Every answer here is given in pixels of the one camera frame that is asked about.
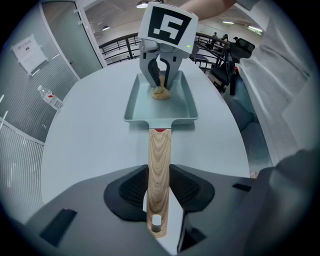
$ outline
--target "water bottle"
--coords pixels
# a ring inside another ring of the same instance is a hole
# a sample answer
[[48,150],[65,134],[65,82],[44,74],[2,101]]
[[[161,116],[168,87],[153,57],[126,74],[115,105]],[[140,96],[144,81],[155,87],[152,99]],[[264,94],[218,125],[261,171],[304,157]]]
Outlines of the water bottle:
[[53,107],[55,110],[61,109],[63,106],[62,101],[56,95],[54,95],[50,89],[44,88],[42,85],[40,85],[38,87],[38,91],[40,92],[42,99],[51,107]]

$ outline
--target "white table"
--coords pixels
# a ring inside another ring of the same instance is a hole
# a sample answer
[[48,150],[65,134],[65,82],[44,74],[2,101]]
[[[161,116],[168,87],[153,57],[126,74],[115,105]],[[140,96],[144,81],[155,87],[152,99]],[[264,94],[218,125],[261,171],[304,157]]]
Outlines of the white table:
[[[158,65],[165,69],[163,62]],[[190,59],[182,61],[180,70],[199,119],[191,126],[172,126],[171,163],[248,178],[245,146],[227,104]],[[80,181],[148,163],[148,127],[124,121],[140,72],[139,59],[121,62],[81,79],[67,94],[45,141],[41,163],[44,203]]]

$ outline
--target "person's arm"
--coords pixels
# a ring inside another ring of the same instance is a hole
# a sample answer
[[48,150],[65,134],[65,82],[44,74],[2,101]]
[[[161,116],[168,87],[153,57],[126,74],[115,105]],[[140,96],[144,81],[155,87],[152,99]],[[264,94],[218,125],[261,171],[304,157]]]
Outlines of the person's arm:
[[199,21],[218,16],[236,3],[236,0],[190,0],[180,8],[194,13]]

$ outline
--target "black chair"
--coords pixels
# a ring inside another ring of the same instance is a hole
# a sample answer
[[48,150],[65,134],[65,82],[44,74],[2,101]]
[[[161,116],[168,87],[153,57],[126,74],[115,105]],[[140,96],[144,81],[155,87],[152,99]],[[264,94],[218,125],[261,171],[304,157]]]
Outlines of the black chair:
[[234,63],[239,63],[241,58],[250,58],[255,45],[239,38],[236,42],[230,43],[230,53]]
[[234,93],[236,69],[229,49],[225,51],[223,64],[220,67],[211,68],[210,74],[215,76],[215,78],[221,82],[220,85],[218,85],[216,82],[213,82],[219,92],[224,93],[225,86],[232,84],[230,89],[232,89],[231,91]]

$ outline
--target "light blue tray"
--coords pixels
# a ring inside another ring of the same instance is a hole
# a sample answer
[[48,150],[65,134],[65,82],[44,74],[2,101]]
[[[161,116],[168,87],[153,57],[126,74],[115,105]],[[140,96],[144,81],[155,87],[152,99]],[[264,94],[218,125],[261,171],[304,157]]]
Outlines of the light blue tray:
[[154,89],[142,73],[137,74],[124,121],[147,122],[150,129],[170,129],[171,125],[189,125],[198,119],[195,101],[182,71],[179,70],[173,80],[171,98],[152,98]]

